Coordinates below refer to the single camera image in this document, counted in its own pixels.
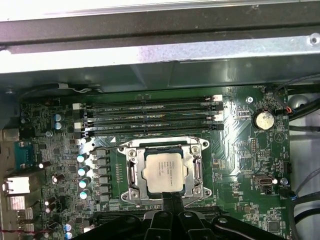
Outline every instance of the cable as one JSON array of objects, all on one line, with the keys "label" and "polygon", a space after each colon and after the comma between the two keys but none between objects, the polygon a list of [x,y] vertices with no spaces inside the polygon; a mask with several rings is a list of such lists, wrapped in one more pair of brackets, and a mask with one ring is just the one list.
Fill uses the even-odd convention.
[{"label": "cable", "polygon": [[21,230],[21,229],[15,229],[15,230],[5,230],[5,229],[0,229],[0,233],[19,233],[19,234],[45,234],[45,233],[49,233],[50,229],[44,229],[41,231],[26,231],[26,230]]},{"label": "cable", "polygon": [[317,176],[318,174],[320,174],[320,168],[314,170],[313,172],[311,172],[304,180],[303,182],[296,188],[295,194],[298,196],[299,192],[301,191],[301,189],[311,180],[313,179],[315,176]]},{"label": "cable", "polygon": [[295,83],[298,83],[298,82],[302,82],[302,81],[306,81],[306,80],[311,80],[311,79],[314,79],[314,78],[319,78],[320,77],[320,73],[316,73],[316,74],[312,74],[312,75],[307,75],[307,76],[302,76],[302,77],[298,77],[298,78],[294,78],[294,79],[291,79],[281,85],[279,85],[274,91],[273,91],[273,97],[274,99],[277,100],[277,102],[283,106],[284,109],[286,109],[288,111],[288,113],[295,113],[295,110],[294,109],[291,109],[287,104],[285,104],[282,99],[278,96],[278,93],[279,93],[279,90],[287,87],[288,85],[291,85],[291,84],[295,84]]},{"label": "cable", "polygon": [[320,133],[320,126],[289,126],[290,131]]},{"label": "cable", "polygon": [[70,87],[66,83],[49,83],[49,84],[33,86],[31,88],[28,88],[27,90],[24,90],[20,94],[19,100],[21,101],[22,99],[25,99],[26,97],[28,97],[34,93],[41,92],[41,91],[58,90],[58,89],[73,90],[74,92],[79,93],[79,94],[85,94],[85,93],[92,91],[91,88],[83,88],[83,89],[78,90],[74,87]]},{"label": "cable", "polygon": [[290,224],[290,227],[292,230],[292,239],[293,240],[300,240],[297,226],[296,226],[296,222],[295,222],[295,206],[299,205],[299,204],[313,202],[316,200],[320,200],[320,191],[299,197],[299,198],[291,201],[288,204],[288,213],[289,213],[288,220],[289,220],[289,224]]},{"label": "cable", "polygon": [[295,113],[289,115],[289,121],[293,121],[299,118],[302,118],[308,114],[311,114],[320,109],[320,98],[313,100],[309,103],[306,103],[303,106],[297,107]]},{"label": "cable", "polygon": [[301,222],[303,219],[307,217],[310,217],[312,215],[318,215],[318,214],[320,214],[320,208],[314,208],[314,209],[303,211],[294,217],[295,224]]}]

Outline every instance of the surface mount component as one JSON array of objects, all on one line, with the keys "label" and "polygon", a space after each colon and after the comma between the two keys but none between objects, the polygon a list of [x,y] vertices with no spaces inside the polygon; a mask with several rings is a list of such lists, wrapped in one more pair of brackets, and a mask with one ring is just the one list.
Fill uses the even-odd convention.
[{"label": "surface mount component", "polygon": [[128,191],[124,202],[160,205],[162,192],[179,192],[184,204],[211,196],[204,187],[202,151],[209,141],[190,136],[134,139],[118,152],[126,156]]}]

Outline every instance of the chip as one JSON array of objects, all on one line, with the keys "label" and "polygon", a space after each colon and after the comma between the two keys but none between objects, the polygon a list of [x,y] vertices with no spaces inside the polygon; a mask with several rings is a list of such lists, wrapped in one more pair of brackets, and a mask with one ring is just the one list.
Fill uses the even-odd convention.
[{"label": "chip", "polygon": [[270,233],[277,233],[280,231],[280,224],[277,221],[268,222],[268,231]]},{"label": "chip", "polygon": [[180,192],[184,189],[184,167],[180,153],[149,154],[143,178],[150,193]]},{"label": "chip", "polygon": [[69,171],[70,171],[71,173],[76,173],[76,172],[77,172],[76,166],[69,166]]}]

